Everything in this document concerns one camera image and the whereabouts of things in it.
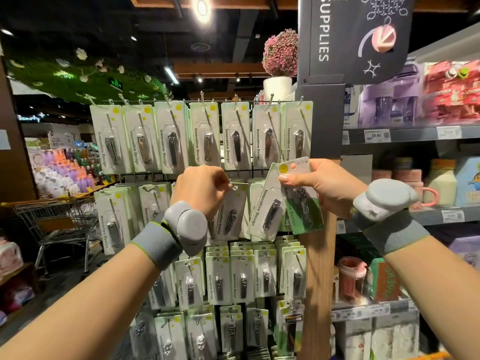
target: white flower pot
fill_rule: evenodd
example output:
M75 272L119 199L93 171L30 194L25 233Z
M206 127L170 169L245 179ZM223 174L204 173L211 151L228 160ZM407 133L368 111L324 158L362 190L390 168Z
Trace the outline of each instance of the white flower pot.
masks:
M263 90L265 93L265 101L270 100L273 94L273 100L283 100L291 94L292 78L290 77L271 77L263 81Z

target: forearm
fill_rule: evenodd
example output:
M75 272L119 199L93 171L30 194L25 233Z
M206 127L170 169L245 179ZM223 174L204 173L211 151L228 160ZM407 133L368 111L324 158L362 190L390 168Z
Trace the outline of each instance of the forearm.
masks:
M128 245L0 348L0 359L105 359L160 272Z
M432 236L384 258L456 360L480 353L480 273Z

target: green exit sign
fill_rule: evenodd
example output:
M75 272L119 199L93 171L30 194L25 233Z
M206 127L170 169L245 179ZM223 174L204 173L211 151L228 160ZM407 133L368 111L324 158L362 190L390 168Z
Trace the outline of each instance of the green exit sign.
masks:
M120 82L117 78L110 78L108 80L108 84L119 91L123 91L123 83Z

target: yellow round sticker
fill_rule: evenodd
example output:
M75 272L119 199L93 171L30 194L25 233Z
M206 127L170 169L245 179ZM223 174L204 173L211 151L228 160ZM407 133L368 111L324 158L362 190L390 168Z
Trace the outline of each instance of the yellow round sticker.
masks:
M287 173L289 171L289 167L286 164L280 165L279 169L280 173Z

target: pink topiary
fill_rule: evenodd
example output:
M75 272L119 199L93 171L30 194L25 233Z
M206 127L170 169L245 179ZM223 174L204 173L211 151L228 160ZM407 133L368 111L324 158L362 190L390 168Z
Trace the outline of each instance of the pink topiary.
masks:
M297 75L298 41L295 30L287 29L265 42L261 64L272 77Z

